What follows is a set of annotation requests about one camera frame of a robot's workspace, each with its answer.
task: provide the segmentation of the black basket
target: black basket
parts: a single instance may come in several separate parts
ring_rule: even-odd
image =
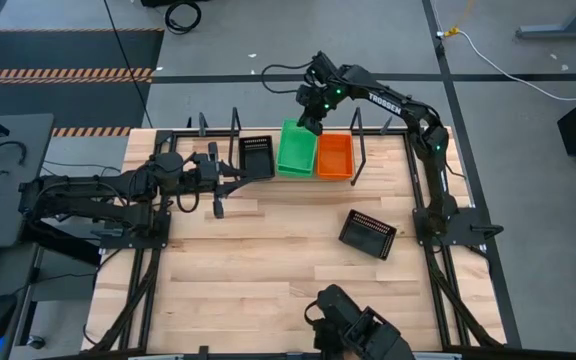
[[[239,138],[239,168],[255,180],[275,177],[272,136]]]
[[[339,240],[366,254],[386,260],[396,233],[394,227],[350,210]]]

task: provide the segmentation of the gray desk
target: gray desk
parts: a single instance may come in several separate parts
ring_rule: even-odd
[[[10,136],[0,138],[0,142],[19,140],[28,147],[23,167],[17,165],[21,155],[17,147],[0,148],[0,170],[10,171],[10,175],[0,178],[0,237],[9,237],[14,242],[19,239],[23,225],[21,214],[17,212],[20,199],[17,189],[20,182],[39,175],[54,118],[52,115],[1,116],[0,123],[10,129]],[[29,282],[38,250],[39,246],[33,243],[0,249],[0,295],[9,294]],[[18,294],[19,303],[0,348],[0,359],[7,359],[10,354],[27,291]]]

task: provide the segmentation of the desk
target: desk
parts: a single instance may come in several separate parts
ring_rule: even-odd
[[[0,138],[0,142],[18,140],[28,148],[23,166],[17,165],[21,156],[18,148],[0,148],[0,170],[10,171],[10,175],[0,178],[0,238],[10,238],[11,244],[19,240],[23,224],[22,215],[17,211],[21,196],[18,192],[19,183],[31,181],[39,175],[53,122],[52,115],[0,116],[0,123],[10,130],[10,136]],[[27,243],[0,249],[0,295],[10,294],[30,281],[38,248],[36,244]],[[10,354],[26,291],[20,291],[18,296],[13,320],[0,349],[0,359],[7,359]]]
[[[240,132],[241,137],[267,134],[273,136],[277,154],[279,130]],[[124,171],[148,158],[155,135],[156,130],[131,132]],[[177,150],[182,156],[206,152],[210,141],[218,143],[220,157],[226,159],[227,137],[184,137]],[[233,193],[224,202],[224,219],[214,218],[209,195],[201,196],[191,214],[171,207],[170,240],[161,253],[148,353],[197,353],[200,345],[208,345],[211,353],[313,352],[314,332],[303,319],[304,308],[331,283],[361,307],[370,305],[391,321],[413,350],[439,350],[428,272],[412,221],[415,202],[403,137],[366,136],[365,145],[367,163],[355,187],[349,181],[276,177]],[[357,149],[355,139],[356,164]],[[461,171],[454,141],[448,161]],[[452,175],[448,181],[458,203],[468,206],[466,183]],[[192,199],[187,200],[186,207]],[[387,261],[337,239],[350,209],[398,229]],[[465,248],[454,248],[452,254],[466,305],[504,342],[485,260]],[[87,325],[93,340],[124,306],[133,256],[132,250],[122,251],[97,278]],[[452,311],[447,314],[456,344]],[[311,317],[316,316],[313,310]],[[140,319],[137,311],[129,347],[137,344]],[[89,347],[84,340],[82,348]]]

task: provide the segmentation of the green bin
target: green bin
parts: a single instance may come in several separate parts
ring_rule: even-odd
[[[277,172],[284,176],[311,177],[315,168],[317,136],[287,119],[281,127]]]

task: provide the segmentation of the wooden tabletop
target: wooden tabletop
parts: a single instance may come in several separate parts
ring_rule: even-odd
[[[124,171],[147,160],[155,133],[132,130]],[[277,154],[279,130],[245,129],[240,136],[257,135],[272,135]],[[218,143],[220,157],[226,159],[228,138],[182,138],[178,152],[207,152],[211,141]],[[367,163],[354,187],[349,181],[278,176],[233,193],[224,201],[224,219],[214,218],[211,195],[202,195],[191,214],[171,207],[170,240],[161,255],[148,353],[197,353],[200,345],[210,346],[211,353],[315,351],[314,332],[303,312],[317,292],[332,283],[360,307],[370,305],[392,322],[413,350],[440,350],[428,271],[412,221],[415,203],[403,137],[367,136],[365,144]],[[454,141],[447,157],[453,170],[461,172]],[[356,166],[359,161],[355,138]],[[423,180],[423,167],[418,167]],[[468,206],[464,180],[449,175],[448,182],[459,205]],[[422,188],[427,194],[425,180]],[[184,205],[189,207],[191,200],[184,199]],[[350,209],[397,228],[387,261],[338,240]],[[464,302],[503,342],[486,261],[463,247],[453,247],[452,254]],[[125,304],[133,257],[134,250],[123,250],[97,278],[87,325],[93,340],[103,335]],[[146,257],[144,270],[148,261]],[[447,300],[444,303],[456,344],[453,312]],[[134,318],[132,346],[140,311]],[[309,314],[320,316],[316,309]],[[84,340],[82,348],[88,347]]]

